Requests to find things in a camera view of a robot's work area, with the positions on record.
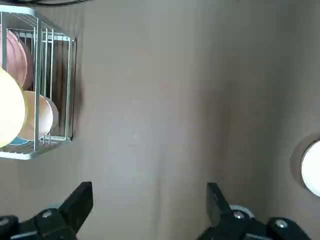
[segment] bowl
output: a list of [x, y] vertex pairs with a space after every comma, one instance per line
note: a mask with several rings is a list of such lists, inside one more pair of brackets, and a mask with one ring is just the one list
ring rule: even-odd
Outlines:
[[21, 146], [21, 145], [25, 145], [26, 143], [28, 143], [28, 140], [23, 140], [19, 137], [16, 137], [12, 142], [9, 143], [9, 145], [12, 146]]
[[12, 76], [0, 67], [0, 148], [16, 138], [28, 115], [22, 89]]
[[[6, 55], [6, 71], [16, 80], [23, 90], [29, 89], [34, 80], [34, 60], [28, 47], [10, 30], [6, 32]], [[0, 44], [0, 66], [1, 65], [2, 46]]]
[[[26, 105], [28, 107], [28, 115], [18, 137], [23, 140], [32, 141], [34, 140], [35, 133], [35, 101], [36, 93], [34, 91], [23, 92]], [[38, 127], [38, 138], [42, 138], [47, 135], [51, 129], [57, 124], [59, 119], [58, 109], [55, 104], [47, 98], [39, 96], [39, 127]]]

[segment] cream plate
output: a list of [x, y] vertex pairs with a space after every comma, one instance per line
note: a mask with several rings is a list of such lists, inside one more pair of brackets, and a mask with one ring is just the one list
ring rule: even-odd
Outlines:
[[0, 67], [0, 148], [19, 134], [26, 121], [27, 111], [22, 89]]

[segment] screw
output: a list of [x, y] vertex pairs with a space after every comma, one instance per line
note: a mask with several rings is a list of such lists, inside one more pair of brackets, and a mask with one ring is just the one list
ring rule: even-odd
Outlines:
[[275, 221], [275, 224], [282, 229], [286, 229], [288, 227], [288, 224], [282, 219], [278, 219], [277, 221]]
[[243, 219], [245, 216], [242, 214], [242, 212], [240, 211], [235, 211], [233, 213], [233, 216], [236, 218], [236, 219]]
[[52, 215], [52, 212], [50, 210], [48, 211], [45, 211], [43, 214], [42, 214], [42, 217], [43, 218], [47, 218], [47, 217], [50, 217]]
[[9, 223], [9, 219], [4, 217], [0, 220], [0, 226], [4, 226]]

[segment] pink plate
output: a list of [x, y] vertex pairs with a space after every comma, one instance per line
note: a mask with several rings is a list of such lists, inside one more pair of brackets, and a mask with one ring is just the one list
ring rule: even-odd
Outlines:
[[[28, 47], [10, 30], [7, 30], [6, 33], [6, 53], [6, 71], [15, 79], [23, 90], [29, 89], [34, 80], [33, 57]], [[0, 44], [0, 65], [1, 64], [2, 48]]]

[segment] wire dish rack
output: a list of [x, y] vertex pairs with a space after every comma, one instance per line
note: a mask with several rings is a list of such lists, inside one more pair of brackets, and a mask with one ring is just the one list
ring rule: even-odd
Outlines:
[[[33, 56], [35, 92], [34, 139], [24, 145], [0, 148], [0, 159], [30, 160], [72, 140], [76, 39], [32, 8], [0, 5], [2, 68], [7, 63], [7, 31], [27, 45]], [[59, 123], [39, 139], [39, 96], [58, 108]]]

